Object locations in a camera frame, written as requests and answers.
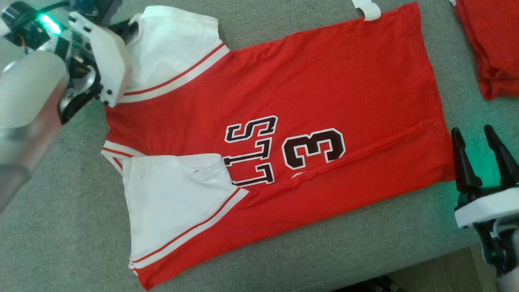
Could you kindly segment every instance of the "basketball jersey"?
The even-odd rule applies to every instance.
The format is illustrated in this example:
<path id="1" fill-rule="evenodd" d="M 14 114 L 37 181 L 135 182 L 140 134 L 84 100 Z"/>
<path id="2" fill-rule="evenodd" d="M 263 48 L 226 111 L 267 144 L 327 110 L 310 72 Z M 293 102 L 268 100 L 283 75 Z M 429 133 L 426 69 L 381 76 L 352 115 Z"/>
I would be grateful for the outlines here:
<path id="1" fill-rule="evenodd" d="M 454 178 L 416 3 L 239 50 L 217 20 L 134 18 L 133 80 L 106 107 L 130 268 L 150 289 L 240 246 Z"/>

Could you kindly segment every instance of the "green led light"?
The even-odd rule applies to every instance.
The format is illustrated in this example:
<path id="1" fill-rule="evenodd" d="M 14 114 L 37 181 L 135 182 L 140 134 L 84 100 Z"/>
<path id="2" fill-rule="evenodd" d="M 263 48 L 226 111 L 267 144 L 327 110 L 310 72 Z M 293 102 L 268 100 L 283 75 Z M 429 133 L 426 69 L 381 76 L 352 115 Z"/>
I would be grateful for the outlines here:
<path id="1" fill-rule="evenodd" d="M 48 14 L 42 14 L 38 16 L 38 20 L 45 26 L 46 29 L 50 30 L 55 35 L 62 33 L 61 27 L 55 22 Z"/>

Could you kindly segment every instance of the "red stripe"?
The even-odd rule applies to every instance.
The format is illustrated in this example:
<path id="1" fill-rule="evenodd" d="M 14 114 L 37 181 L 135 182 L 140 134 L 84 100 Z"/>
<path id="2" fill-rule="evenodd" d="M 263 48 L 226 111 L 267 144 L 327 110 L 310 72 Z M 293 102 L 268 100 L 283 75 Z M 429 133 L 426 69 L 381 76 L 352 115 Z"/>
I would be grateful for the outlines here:
<path id="1" fill-rule="evenodd" d="M 108 149 L 106 147 L 103 147 L 103 150 L 104 151 L 108 151 L 108 152 L 112 152 L 112 153 L 115 153 L 115 154 L 120 154 L 120 155 L 123 155 L 123 156 L 126 156 L 126 157 L 133 157 L 133 155 L 130 155 L 128 153 L 124 153 L 124 152 L 120 152 L 120 151 L 115 151 L 115 150 L 112 150 L 112 149 Z"/>
<path id="2" fill-rule="evenodd" d="M 237 189 L 234 191 L 234 193 L 233 193 L 233 194 L 232 194 L 232 195 L 231 195 L 227 200 L 225 200 L 225 202 L 220 206 L 220 208 L 219 208 L 219 209 L 218 209 L 218 210 L 217 210 L 217 211 L 216 211 L 216 212 L 215 212 L 211 217 L 209 217 L 206 221 L 200 222 L 200 223 L 198 223 L 197 225 L 195 225 L 195 226 L 189 228 L 188 230 L 184 231 L 184 233 L 180 234 L 179 236 L 173 238 L 170 242 L 166 243 L 163 247 L 159 248 L 158 250 L 152 252 L 151 254 L 149 254 L 149 255 L 147 255 L 147 256 L 145 256 L 145 257 L 143 257 L 143 258 L 140 258 L 140 259 L 138 259 L 138 260 L 136 260 L 136 261 L 133 261 L 133 263 L 140 262 L 140 261 L 142 261 L 142 260 L 145 260 L 145 259 L 149 258 L 150 256 L 152 256 L 152 255 L 158 253 L 159 251 L 165 249 L 166 247 L 168 247 L 170 244 L 172 244 L 174 241 L 176 241 L 176 240 L 179 239 L 180 237 L 186 235 L 189 231 L 191 231 L 191 230 L 195 229 L 196 227 L 199 227 L 200 225 L 205 224 L 205 223 L 207 223 L 209 220 L 213 219 L 213 218 L 214 218 L 216 215 L 218 215 L 218 213 L 219 213 L 219 212 L 220 212 L 220 211 L 225 207 L 225 205 L 227 205 L 227 203 L 230 201 L 230 199 L 232 199 L 232 198 L 233 198 L 233 197 L 238 193 L 238 191 L 240 191 L 240 190 L 241 190 L 241 188 L 237 188 Z"/>
<path id="3" fill-rule="evenodd" d="M 117 165 L 122 169 L 122 163 L 119 161 L 119 159 L 117 158 L 113 158 L 115 163 L 117 163 Z"/>
<path id="4" fill-rule="evenodd" d="M 198 61 L 196 64 L 194 64 L 193 66 L 191 66 L 189 69 L 187 69 L 186 71 L 180 73 L 179 75 L 173 77 L 172 79 L 169 79 L 168 81 L 162 83 L 162 84 L 159 84 L 157 86 L 154 86 L 152 88 L 148 88 L 148 89 L 144 89 L 144 90 L 139 90 L 139 91 L 133 91 L 133 92 L 127 92 L 125 93 L 125 96 L 127 95 L 137 95 L 137 94 L 143 94 L 143 93 L 146 93 L 146 92 L 150 92 L 152 90 L 155 90 L 157 88 L 160 88 L 162 86 L 166 86 L 170 83 L 172 83 L 173 81 L 177 80 L 178 78 L 186 75 L 187 73 L 189 73 L 189 71 L 193 70 L 196 66 L 200 65 L 202 62 L 204 62 L 205 60 L 207 60 L 207 58 L 209 58 L 210 56 L 212 56 L 216 51 L 218 51 L 220 48 L 222 48 L 224 46 L 224 43 L 221 43 L 219 46 L 217 46 L 214 50 L 212 50 L 211 52 L 209 52 L 209 54 L 207 54 L 205 57 L 203 57 L 200 61 Z"/>

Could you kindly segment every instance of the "gray fabric surface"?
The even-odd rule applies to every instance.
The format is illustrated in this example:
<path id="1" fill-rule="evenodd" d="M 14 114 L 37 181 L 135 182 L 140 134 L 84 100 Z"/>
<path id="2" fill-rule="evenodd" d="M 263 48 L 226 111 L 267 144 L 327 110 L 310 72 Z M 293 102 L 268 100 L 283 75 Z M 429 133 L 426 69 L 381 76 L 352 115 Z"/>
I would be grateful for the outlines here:
<path id="1" fill-rule="evenodd" d="M 52 1 L 28 2 L 40 7 Z M 376 2 L 387 11 L 407 1 Z M 349 0 L 126 0 L 116 20 L 152 4 L 218 18 L 231 49 L 361 15 Z M 494 125 L 519 157 L 519 100 L 484 101 L 450 3 L 423 0 L 419 6 L 447 125 L 461 128 L 484 182 L 497 183 L 483 126 Z M 6 41 L 0 51 L 0 65 L 21 56 Z M 99 154 L 106 132 L 102 106 L 88 105 L 0 215 L 0 291 L 142 291 L 127 268 L 130 230 L 122 182 Z M 456 227 L 456 199 L 454 183 L 436 184 L 241 248 L 154 291 L 330 291 L 476 243 L 473 230 Z"/>

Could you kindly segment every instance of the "folded red cloth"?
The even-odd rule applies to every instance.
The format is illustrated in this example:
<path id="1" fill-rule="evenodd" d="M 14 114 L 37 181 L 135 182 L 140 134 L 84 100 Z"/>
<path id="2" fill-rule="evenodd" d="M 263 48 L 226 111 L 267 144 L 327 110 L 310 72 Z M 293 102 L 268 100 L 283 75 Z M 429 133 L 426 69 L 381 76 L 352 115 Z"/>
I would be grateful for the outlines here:
<path id="1" fill-rule="evenodd" d="M 456 0 L 483 97 L 519 96 L 519 2 Z"/>

